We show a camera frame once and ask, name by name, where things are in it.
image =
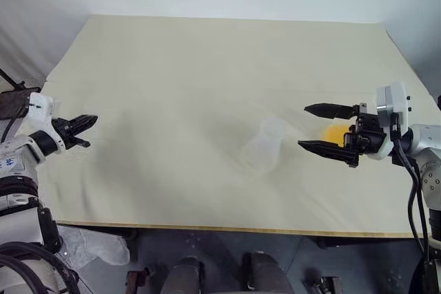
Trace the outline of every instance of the table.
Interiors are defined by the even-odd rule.
[[[96,15],[43,88],[61,117],[99,116],[82,135],[92,146],[50,156],[41,196],[64,224],[410,237],[403,168],[350,169],[297,145],[331,123],[304,106],[372,112],[397,80],[409,122],[439,123],[378,24]],[[256,174],[240,156],[267,118],[287,129],[276,168]]]

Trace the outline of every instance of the gray floor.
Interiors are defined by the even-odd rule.
[[[127,266],[98,258],[80,269],[82,293],[124,293],[126,273],[148,264],[155,266],[155,276],[138,293],[158,293],[174,263],[189,255],[205,266],[206,293],[238,291],[242,256],[250,251],[272,255],[297,294],[307,293],[303,282],[319,275],[340,276],[345,293],[407,293],[419,259],[411,240],[321,249],[308,237],[263,233],[143,230],[137,247],[137,261]]]

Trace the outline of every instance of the yellow object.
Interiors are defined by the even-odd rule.
[[[330,143],[338,144],[343,147],[343,136],[349,132],[349,126],[344,124],[330,125],[323,134],[323,140]]]

